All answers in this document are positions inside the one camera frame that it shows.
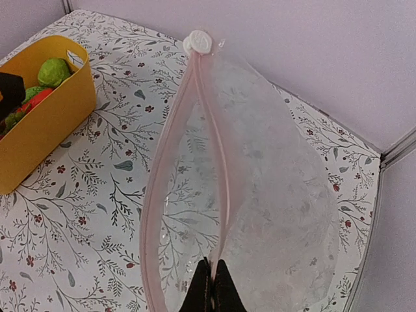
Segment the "yellow plastic basket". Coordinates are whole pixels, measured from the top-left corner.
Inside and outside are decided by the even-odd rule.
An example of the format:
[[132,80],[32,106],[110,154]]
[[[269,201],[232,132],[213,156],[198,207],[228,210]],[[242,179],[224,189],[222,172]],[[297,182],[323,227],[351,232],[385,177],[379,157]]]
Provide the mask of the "yellow plastic basket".
[[96,91],[84,47],[63,36],[48,36],[1,65],[1,71],[37,84],[41,65],[51,58],[69,61],[72,52],[83,64],[1,139],[1,193],[11,193],[95,109]]

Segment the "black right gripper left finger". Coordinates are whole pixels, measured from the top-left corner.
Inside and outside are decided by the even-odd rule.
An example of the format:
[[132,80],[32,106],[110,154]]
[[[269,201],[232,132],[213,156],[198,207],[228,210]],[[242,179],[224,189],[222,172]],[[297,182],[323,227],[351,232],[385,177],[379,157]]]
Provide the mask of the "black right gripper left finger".
[[211,267],[206,257],[198,262],[187,295],[183,312],[211,311]]

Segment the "green apple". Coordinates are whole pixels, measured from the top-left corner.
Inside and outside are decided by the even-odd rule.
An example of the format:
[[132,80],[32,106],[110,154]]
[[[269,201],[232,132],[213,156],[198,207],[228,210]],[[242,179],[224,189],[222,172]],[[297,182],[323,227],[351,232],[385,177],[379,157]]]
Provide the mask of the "green apple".
[[57,88],[71,76],[70,67],[63,58],[47,59],[38,72],[40,86]]

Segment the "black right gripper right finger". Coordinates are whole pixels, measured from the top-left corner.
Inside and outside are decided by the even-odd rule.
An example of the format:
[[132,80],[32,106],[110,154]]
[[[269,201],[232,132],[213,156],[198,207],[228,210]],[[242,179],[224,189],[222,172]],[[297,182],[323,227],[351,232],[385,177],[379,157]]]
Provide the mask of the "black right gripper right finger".
[[213,282],[213,311],[247,312],[223,259],[218,262]]

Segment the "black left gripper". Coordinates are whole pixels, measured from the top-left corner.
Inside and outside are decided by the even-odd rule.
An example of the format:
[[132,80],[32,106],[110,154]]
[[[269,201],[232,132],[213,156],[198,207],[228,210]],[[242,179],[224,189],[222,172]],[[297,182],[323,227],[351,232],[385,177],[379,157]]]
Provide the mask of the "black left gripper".
[[11,73],[1,72],[1,120],[22,106],[25,99],[25,85],[23,77]]

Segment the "clear zip top bag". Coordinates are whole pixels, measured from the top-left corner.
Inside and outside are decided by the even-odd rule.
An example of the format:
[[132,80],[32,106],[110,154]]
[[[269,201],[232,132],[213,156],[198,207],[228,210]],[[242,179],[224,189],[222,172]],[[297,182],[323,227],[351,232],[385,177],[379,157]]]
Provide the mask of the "clear zip top bag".
[[198,262],[226,262],[247,311],[326,297],[339,216],[328,174],[273,86],[201,30],[157,144],[140,221],[150,311],[183,311]]

